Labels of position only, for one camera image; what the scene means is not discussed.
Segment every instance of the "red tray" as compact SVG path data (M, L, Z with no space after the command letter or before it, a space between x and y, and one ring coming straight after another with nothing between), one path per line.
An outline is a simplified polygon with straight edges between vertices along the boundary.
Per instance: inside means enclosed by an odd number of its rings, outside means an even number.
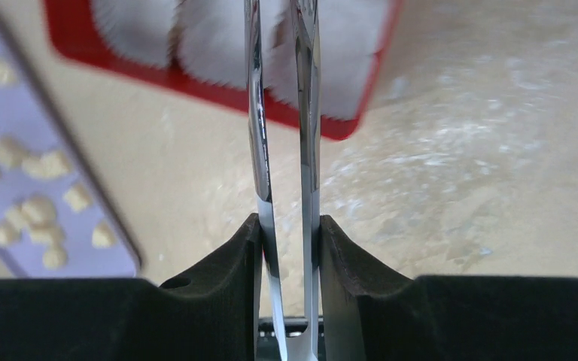
M403 1L393 0L391 16L385 23L379 51L375 54L375 66L367 81L355 118L339 121L322 117L321 131L324 137L334 140L346 139L360 124L376 82L382 57L386 53L385 45L391 43ZM238 111L245 113L248 111L248 97L245 91L200 83L175 65L167 70L157 70L116 57L107 49L94 29L89 0L44 0L44 2L50 41L64 57ZM269 93L265 94L265 106L270 120L294 128L299 127L298 112L288 105L277 102Z

